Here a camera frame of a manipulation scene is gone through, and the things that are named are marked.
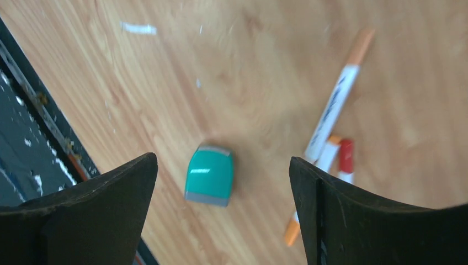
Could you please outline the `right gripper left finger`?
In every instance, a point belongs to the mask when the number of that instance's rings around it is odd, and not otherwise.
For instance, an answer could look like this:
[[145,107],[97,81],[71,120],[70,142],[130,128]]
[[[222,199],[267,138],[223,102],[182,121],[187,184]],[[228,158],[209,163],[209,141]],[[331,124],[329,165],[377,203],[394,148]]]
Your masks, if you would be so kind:
[[1,207],[2,264],[132,264],[155,188],[157,156],[21,205]]

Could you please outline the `teal eraser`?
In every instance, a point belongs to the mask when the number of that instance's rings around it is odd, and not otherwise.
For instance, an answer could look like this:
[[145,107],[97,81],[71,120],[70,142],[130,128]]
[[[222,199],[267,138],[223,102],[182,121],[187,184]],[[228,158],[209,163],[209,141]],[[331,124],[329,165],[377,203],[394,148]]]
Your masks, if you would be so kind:
[[186,200],[228,206],[234,178],[234,159],[230,149],[217,145],[200,145],[187,169]]

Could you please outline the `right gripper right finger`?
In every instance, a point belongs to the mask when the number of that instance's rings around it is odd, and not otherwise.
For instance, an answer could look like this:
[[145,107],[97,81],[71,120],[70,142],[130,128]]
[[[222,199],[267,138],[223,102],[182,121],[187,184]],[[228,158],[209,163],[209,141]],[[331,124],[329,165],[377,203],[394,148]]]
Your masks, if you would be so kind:
[[303,241],[308,264],[466,264],[467,205],[429,209],[337,177],[320,184],[320,226]]

